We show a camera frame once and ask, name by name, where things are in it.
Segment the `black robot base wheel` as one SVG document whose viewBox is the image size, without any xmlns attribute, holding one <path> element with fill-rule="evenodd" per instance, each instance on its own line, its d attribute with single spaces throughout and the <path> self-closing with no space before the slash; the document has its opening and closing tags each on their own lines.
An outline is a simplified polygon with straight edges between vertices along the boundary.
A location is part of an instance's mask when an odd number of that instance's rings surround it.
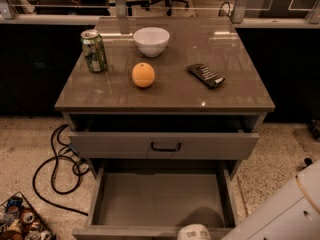
<svg viewBox="0 0 320 240">
<path fill-rule="evenodd" d="M 305 166 L 303 168 L 307 168 L 308 166 L 312 165 L 313 164 L 313 161 L 311 158 L 305 158 L 304 159 L 304 163 L 305 163 Z"/>
</svg>

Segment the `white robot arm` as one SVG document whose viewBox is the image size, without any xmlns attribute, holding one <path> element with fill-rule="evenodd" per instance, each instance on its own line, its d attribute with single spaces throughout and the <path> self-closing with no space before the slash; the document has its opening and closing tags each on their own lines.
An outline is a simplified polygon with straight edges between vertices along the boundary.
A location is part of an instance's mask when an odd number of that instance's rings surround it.
<svg viewBox="0 0 320 240">
<path fill-rule="evenodd" d="M 176 240 L 320 240 L 320 161 L 297 172 L 221 239 L 203 224 L 190 224 Z"/>
</svg>

